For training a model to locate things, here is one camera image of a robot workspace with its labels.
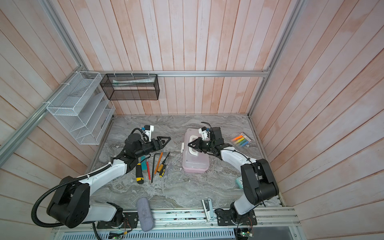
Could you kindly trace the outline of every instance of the marble tabletop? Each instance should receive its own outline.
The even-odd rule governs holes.
[[[243,114],[232,115],[144,115],[118,116],[114,119],[111,131],[103,146],[94,169],[109,162],[109,158],[120,153],[124,140],[136,127],[145,124],[154,125],[152,138],[170,136],[172,139],[165,149],[170,151],[170,165],[167,176],[155,176],[152,184],[148,181],[147,172],[143,172],[144,183],[136,182],[136,171],[114,179],[97,190],[91,199],[96,202],[113,202],[123,209],[136,209],[136,201],[147,197],[151,209],[201,208],[202,199],[211,198],[213,207],[229,207],[242,194],[235,180],[241,173],[233,166],[213,156],[209,157],[209,169],[205,173],[187,173],[182,169],[181,144],[188,128],[206,126],[221,127],[225,142],[244,132],[253,141],[239,149],[242,153],[260,159],[261,154],[252,134],[248,118]],[[149,162],[152,173],[152,159]],[[279,206],[277,197],[265,201],[266,205]]]

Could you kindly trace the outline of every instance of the black mounting plate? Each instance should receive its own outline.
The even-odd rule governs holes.
[[[230,210],[222,210],[222,213],[220,213],[222,217],[217,217],[217,225],[219,226],[237,226],[237,222],[231,218],[231,211]],[[256,215],[253,210],[250,212],[242,215],[240,219],[243,219],[244,221],[239,222],[239,226],[242,225],[257,225],[256,221]]]
[[[137,212],[123,212],[124,214],[124,219],[128,219],[129,224],[131,225],[132,228],[137,228],[137,221],[139,220],[139,215]],[[104,221],[99,221],[97,224],[97,229],[111,229],[112,223],[111,222],[104,222]]]

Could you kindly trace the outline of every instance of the pink toolbox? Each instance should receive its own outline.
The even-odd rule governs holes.
[[[188,128],[184,137],[183,153],[183,169],[185,172],[206,172],[209,168],[209,155],[203,152],[198,152],[193,148],[188,147],[188,143],[201,137],[198,129]]]

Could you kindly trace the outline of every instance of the robotic arm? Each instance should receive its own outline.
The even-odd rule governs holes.
[[[170,137],[157,137],[149,141],[151,131],[153,126],[149,125],[143,129],[135,128],[125,140],[123,150],[116,157],[112,157],[106,166],[77,178],[63,178],[59,185],[47,191],[35,203],[31,213],[33,222],[41,227],[66,225],[73,228],[83,222],[105,221],[119,227],[123,223],[122,208],[110,202],[92,203],[89,197],[109,181],[132,171],[141,156],[160,150],[169,143]],[[37,218],[37,208],[41,201],[54,191],[56,192],[48,205],[47,214],[60,223],[43,223]]]
[[[231,204],[231,219],[241,219],[264,200],[279,194],[279,188],[269,163],[265,159],[256,160],[224,143],[219,127],[199,130],[202,137],[188,144],[198,152],[203,152],[228,162],[242,174],[244,194]]]

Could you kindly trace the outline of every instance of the red pen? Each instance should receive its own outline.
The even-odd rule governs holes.
[[[151,174],[149,173],[149,162],[148,159],[146,160],[147,162],[147,171],[148,171],[148,178],[149,178],[149,184],[151,183]]]

